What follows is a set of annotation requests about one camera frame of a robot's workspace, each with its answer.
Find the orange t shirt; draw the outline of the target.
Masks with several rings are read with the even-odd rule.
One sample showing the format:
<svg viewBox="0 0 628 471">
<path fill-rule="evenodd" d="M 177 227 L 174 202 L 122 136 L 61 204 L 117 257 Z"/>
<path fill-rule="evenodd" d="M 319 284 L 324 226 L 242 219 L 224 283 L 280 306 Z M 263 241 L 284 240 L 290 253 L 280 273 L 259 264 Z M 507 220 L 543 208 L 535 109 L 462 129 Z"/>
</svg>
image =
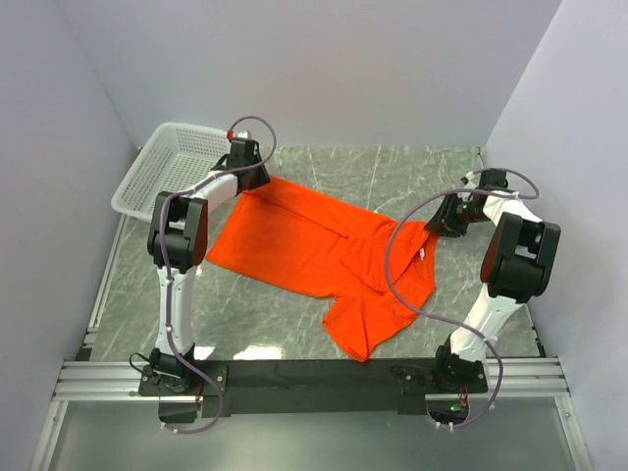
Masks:
<svg viewBox="0 0 628 471">
<path fill-rule="evenodd" d="M 274 177 L 243 192 L 206 258 L 260 282 L 330 298 L 322 324 L 349 357 L 416 319 L 436 288 L 436 235 Z"/>
</svg>

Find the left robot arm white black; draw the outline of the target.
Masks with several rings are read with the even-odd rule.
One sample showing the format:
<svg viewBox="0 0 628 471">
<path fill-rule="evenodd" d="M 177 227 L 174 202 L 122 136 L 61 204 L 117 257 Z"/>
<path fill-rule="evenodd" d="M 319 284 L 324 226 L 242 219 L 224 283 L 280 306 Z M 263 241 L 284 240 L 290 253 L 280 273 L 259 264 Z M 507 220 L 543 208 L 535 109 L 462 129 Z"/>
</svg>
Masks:
<svg viewBox="0 0 628 471">
<path fill-rule="evenodd" d="M 209 214 L 243 191 L 270 182 L 256 140 L 237 135 L 229 143 L 229 151 L 204 180 L 157 195 L 150 223 L 147 250 L 159 280 L 160 328 L 149 364 L 175 394 L 189 392 L 197 376 L 191 302 L 197 268 L 208 249 Z"/>
</svg>

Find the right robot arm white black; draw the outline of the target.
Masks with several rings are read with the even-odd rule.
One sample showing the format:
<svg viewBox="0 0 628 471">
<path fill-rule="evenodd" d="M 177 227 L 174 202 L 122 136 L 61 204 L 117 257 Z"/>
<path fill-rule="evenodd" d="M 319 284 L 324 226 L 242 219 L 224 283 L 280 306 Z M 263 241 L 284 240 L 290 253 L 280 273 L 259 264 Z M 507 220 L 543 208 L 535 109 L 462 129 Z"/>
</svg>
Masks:
<svg viewBox="0 0 628 471">
<path fill-rule="evenodd" d="M 466 194 L 444 198 L 426 229 L 439 237 L 465 236 L 468 226 L 490 222 L 495 231 L 480 268 L 480 293 L 464 320 L 437 349 L 431 380 L 444 392 L 460 387 L 482 390 L 487 343 L 509 317 L 550 281 L 561 227 L 531 212 L 508 187 L 506 169 L 489 168 L 465 176 Z"/>
</svg>

